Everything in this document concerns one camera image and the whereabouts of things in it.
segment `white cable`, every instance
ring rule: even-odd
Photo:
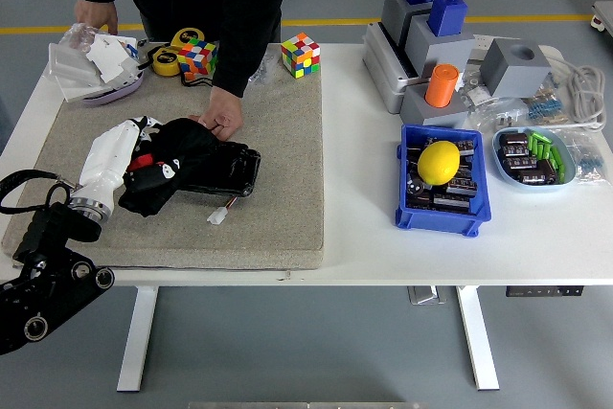
[[[570,69],[566,76],[566,87],[572,99],[571,115],[576,125],[588,131],[601,131],[606,124],[604,73],[593,66],[577,67],[559,57],[545,56]]]

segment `tape measure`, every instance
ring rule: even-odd
[[[185,28],[176,33],[169,46],[160,48],[153,55],[153,72],[164,77],[178,76],[181,68],[177,55],[193,38],[204,40],[204,33],[196,28]]]

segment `orange cylinder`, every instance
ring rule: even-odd
[[[432,71],[425,101],[433,107],[445,107],[451,102],[460,71],[451,64],[439,64]]]

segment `yellow lemon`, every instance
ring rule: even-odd
[[[460,151],[449,141],[437,141],[425,148],[418,160],[418,173],[426,184],[440,186],[451,180],[460,167]]]

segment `gray floor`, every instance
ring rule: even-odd
[[[75,0],[0,0],[0,28],[73,22]],[[595,0],[466,0],[471,16],[590,14]],[[383,0],[285,0],[286,19],[378,17]],[[120,22],[138,22],[130,0]],[[481,23],[532,38],[609,77],[613,39],[586,22]],[[361,42],[364,27],[305,30]],[[0,34],[0,146],[61,34]],[[611,101],[610,84],[606,100]],[[613,142],[613,125],[604,131]],[[164,288],[139,394],[115,388],[135,289],[117,287],[40,344],[0,357],[0,407],[186,408],[190,401],[419,401],[430,408],[610,408],[613,288],[507,299],[480,289],[501,390],[477,392],[453,290],[411,307],[402,287]]]

